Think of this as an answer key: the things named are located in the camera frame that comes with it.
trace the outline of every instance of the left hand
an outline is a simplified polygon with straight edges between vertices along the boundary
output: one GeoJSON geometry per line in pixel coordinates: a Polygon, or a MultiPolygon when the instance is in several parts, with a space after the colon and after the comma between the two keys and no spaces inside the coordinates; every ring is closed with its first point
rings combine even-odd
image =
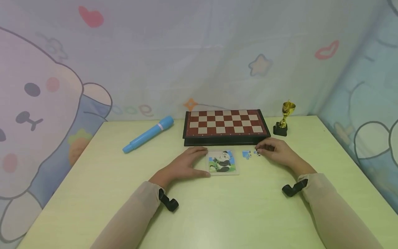
{"type": "Polygon", "coordinates": [[[193,163],[207,154],[207,148],[192,147],[176,157],[169,165],[159,170],[149,182],[166,188],[173,180],[210,177],[207,171],[193,168],[193,163]]]}

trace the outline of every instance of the trophy cup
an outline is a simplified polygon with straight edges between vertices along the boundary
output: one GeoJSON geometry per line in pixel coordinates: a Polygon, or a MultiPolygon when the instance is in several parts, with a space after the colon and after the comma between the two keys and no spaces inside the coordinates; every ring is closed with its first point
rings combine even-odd
{"type": "Polygon", "coordinates": [[[292,102],[290,102],[290,100],[283,103],[283,107],[282,107],[283,119],[279,122],[276,122],[276,124],[274,125],[274,134],[275,135],[284,136],[284,137],[287,136],[286,118],[287,118],[287,116],[289,116],[290,114],[293,113],[295,108],[296,108],[296,105],[293,104],[292,102]]]}

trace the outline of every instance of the tabletop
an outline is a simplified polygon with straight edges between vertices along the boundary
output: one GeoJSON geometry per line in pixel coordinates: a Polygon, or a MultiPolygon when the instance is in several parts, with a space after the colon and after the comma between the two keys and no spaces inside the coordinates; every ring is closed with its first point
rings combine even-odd
{"type": "MultiPolygon", "coordinates": [[[[279,118],[265,118],[270,130],[279,118]]],[[[398,244],[398,216],[316,116],[287,120],[285,140],[324,173],[385,248],[398,244]]],[[[129,141],[157,123],[105,122],[36,219],[19,249],[89,248],[134,190],[186,148],[183,120],[176,120],[140,148],[124,154],[129,141]]],[[[281,188],[293,176],[263,157],[248,160],[231,149],[239,175],[176,182],[168,191],[179,202],[175,213],[163,205],[140,244],[147,248],[324,248],[302,195],[287,198],[281,188]]],[[[205,169],[201,159],[196,168],[205,169]]]]}

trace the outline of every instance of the orange star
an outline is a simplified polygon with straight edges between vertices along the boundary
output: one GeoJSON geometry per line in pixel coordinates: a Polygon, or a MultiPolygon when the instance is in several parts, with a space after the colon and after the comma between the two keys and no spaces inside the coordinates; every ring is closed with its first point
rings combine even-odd
{"type": "Polygon", "coordinates": [[[188,108],[188,110],[189,110],[190,112],[193,110],[193,108],[194,108],[196,105],[198,105],[198,103],[196,103],[196,102],[193,100],[193,98],[190,98],[190,99],[188,100],[188,102],[186,102],[186,103],[184,104],[184,106],[185,106],[186,108],[188,108]]]}

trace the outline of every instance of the black wrist strap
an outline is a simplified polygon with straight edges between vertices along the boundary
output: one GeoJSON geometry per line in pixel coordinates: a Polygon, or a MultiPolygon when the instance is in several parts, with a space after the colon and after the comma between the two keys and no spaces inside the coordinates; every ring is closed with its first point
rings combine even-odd
{"type": "Polygon", "coordinates": [[[285,185],[282,188],[282,191],[289,197],[294,196],[298,192],[300,192],[303,188],[307,186],[308,179],[304,179],[293,185],[293,187],[290,187],[290,185],[285,185]]]}
{"type": "Polygon", "coordinates": [[[170,212],[174,212],[178,208],[178,202],[175,199],[169,200],[163,189],[159,189],[159,200],[166,206],[170,212]]]}

